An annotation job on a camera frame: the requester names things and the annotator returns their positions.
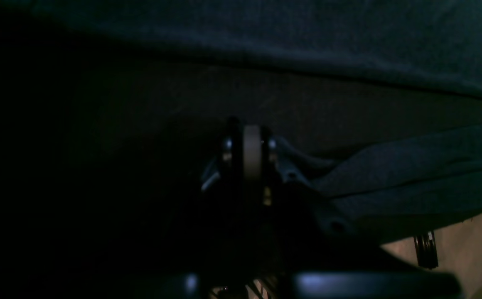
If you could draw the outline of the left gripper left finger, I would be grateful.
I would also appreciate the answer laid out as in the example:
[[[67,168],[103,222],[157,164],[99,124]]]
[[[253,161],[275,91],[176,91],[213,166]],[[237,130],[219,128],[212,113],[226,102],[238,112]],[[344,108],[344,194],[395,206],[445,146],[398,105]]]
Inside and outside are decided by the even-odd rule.
[[[213,155],[202,169],[202,195],[206,199],[242,197],[242,123],[229,117]]]

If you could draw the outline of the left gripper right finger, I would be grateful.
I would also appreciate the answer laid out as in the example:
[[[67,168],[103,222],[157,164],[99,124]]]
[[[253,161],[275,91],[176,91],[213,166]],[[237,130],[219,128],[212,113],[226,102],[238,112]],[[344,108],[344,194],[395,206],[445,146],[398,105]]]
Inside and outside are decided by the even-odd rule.
[[[263,180],[263,206],[271,208],[295,189],[311,189],[312,184],[287,153],[286,142],[266,126],[260,127]]]

